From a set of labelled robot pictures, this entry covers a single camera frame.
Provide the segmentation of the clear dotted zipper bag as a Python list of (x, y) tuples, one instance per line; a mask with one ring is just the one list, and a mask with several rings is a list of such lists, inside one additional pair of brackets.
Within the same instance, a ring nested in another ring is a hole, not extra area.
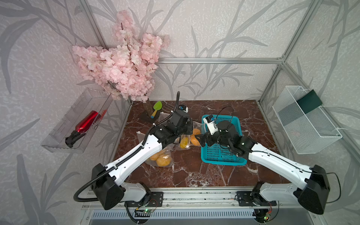
[(196, 121), (193, 122), (193, 133), (191, 135), (182, 135), (181, 137), (175, 140), (174, 150), (188, 150), (192, 146), (199, 147), (200, 142), (196, 139), (195, 135), (200, 135), (202, 133), (202, 124)]
[(171, 112), (169, 114), (165, 112), (161, 112), (159, 116), (158, 125), (166, 126), (170, 122), (173, 116), (174, 116), (174, 112)]
[(164, 167), (169, 168), (173, 166), (173, 154), (172, 150), (175, 144), (170, 144), (158, 153), (153, 154), (145, 160), (145, 164), (152, 167)]

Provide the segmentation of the clear dotted zipper bag front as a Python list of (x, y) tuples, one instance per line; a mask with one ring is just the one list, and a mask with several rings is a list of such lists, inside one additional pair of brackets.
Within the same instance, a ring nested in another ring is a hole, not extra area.
[(152, 167), (164, 167), (169, 168), (173, 166), (173, 154), (172, 150), (175, 144), (170, 144), (158, 153), (153, 154), (145, 160), (145, 164)]

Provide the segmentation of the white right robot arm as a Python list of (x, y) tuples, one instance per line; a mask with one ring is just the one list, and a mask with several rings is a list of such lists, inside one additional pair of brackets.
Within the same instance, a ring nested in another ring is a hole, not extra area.
[(202, 125), (204, 133), (195, 136), (202, 147), (218, 144), (233, 155), (260, 164), (289, 181), (289, 184), (258, 182), (251, 193), (239, 197), (239, 201), (250, 201), (256, 206), (275, 201), (298, 203), (309, 212), (322, 215), (327, 204), (340, 200), (341, 189), (335, 200), (328, 199), (329, 173), (321, 166), (310, 167), (283, 157), (252, 138), (240, 135), (229, 121), (216, 124), (213, 119), (205, 118)]

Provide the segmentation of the clear dotted zipper bag back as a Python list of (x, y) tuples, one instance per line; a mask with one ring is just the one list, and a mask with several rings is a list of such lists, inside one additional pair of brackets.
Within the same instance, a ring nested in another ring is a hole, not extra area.
[(199, 147), (200, 142), (196, 139), (195, 135), (200, 135), (202, 133), (202, 124), (196, 121), (193, 122), (193, 133), (191, 135), (182, 135), (181, 137), (175, 140), (174, 150), (188, 150), (192, 146)]

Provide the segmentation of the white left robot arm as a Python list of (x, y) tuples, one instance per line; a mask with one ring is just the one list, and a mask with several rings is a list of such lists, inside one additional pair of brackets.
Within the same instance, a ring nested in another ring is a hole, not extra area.
[(190, 135), (192, 131), (188, 107), (180, 105), (177, 100), (171, 114), (153, 124), (136, 147), (106, 166), (96, 165), (92, 171), (92, 179), (75, 192), (74, 201), (99, 201), (105, 210), (112, 209), (119, 203), (124, 203), (125, 206), (132, 202), (147, 205), (152, 195), (149, 188), (140, 183), (126, 183), (125, 180), (151, 156), (175, 143), (182, 135)]

